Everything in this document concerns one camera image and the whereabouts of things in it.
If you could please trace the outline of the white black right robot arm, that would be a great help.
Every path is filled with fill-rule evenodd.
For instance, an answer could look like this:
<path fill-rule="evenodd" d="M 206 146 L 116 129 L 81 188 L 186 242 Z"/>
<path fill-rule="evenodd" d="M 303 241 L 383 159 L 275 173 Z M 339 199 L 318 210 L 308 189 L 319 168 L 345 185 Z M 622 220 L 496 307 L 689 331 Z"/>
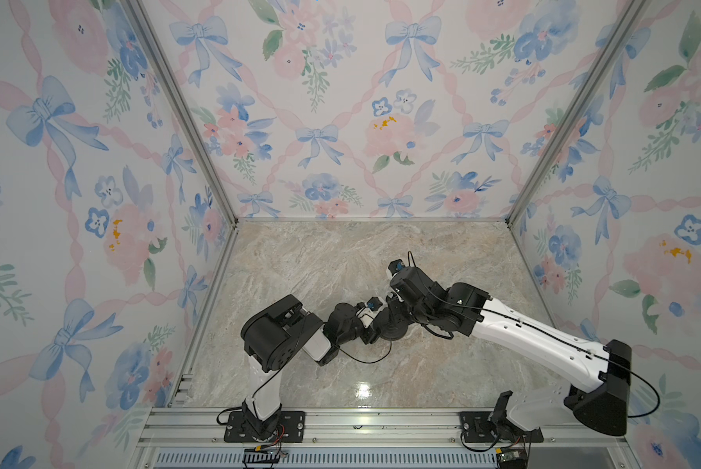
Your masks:
<path fill-rule="evenodd" d="M 502 439 L 527 437 L 544 425 L 579 423 L 597 433 L 623 437 L 634 414 L 629 410 L 632 349 L 618 340 L 606 344 L 562 332 L 508 307 L 486 291 L 454 283 L 444 288 L 413 264 L 389 265 L 389 320 L 383 336 L 390 341 L 418 324 L 433 336 L 456 335 L 505 347 L 557 373 L 563 380 L 524 394 L 505 391 L 488 416 L 491 431 Z"/>

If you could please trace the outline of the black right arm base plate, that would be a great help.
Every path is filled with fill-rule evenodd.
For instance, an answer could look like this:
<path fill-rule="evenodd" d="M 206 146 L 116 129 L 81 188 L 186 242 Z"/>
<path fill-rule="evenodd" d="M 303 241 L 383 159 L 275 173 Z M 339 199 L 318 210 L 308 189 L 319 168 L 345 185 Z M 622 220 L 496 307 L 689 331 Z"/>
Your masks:
<path fill-rule="evenodd" d="M 492 410 L 466 410 L 458 414 L 461 437 L 466 444 L 543 443 L 540 429 L 524 431 L 507 419 L 507 404 L 513 392 L 500 394 Z"/>

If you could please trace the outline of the black round microphone stand base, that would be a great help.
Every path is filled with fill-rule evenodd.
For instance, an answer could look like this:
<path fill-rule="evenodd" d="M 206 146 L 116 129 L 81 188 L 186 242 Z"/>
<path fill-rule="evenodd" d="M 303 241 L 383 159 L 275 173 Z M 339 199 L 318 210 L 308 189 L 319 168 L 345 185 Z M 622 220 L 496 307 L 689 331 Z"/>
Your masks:
<path fill-rule="evenodd" d="M 379 336 L 391 342 L 401 340 L 409 329 L 409 320 L 403 316 L 388 314 L 385 317 L 379 316 L 378 322 Z"/>

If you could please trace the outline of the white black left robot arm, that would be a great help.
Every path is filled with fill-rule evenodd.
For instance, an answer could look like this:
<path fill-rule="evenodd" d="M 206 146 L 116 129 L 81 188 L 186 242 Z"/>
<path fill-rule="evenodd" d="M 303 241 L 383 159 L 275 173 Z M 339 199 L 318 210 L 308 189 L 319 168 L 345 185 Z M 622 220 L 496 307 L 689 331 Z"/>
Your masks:
<path fill-rule="evenodd" d="M 385 302 L 373 297 L 357 305 L 339 303 L 328 320 L 321 320 L 289 294 L 247 320 L 241 338 L 250 377 L 241 412 L 248 434 L 266 441 L 278 432 L 282 371 L 299 353 L 327 365 L 349 342 L 372 344 L 381 336 L 380 317 L 388 311 Z"/>

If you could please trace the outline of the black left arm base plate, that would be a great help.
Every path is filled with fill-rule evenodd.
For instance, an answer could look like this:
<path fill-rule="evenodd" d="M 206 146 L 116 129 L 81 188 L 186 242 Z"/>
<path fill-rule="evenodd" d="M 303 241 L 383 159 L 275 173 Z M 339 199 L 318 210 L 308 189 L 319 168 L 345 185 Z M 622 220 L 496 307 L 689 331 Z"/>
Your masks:
<path fill-rule="evenodd" d="M 302 443 L 306 430 L 306 417 L 305 412 L 279 410 L 262 421 L 246 410 L 232 412 L 225 423 L 224 441 L 245 444 L 267 444 L 277 440 L 280 443 Z"/>

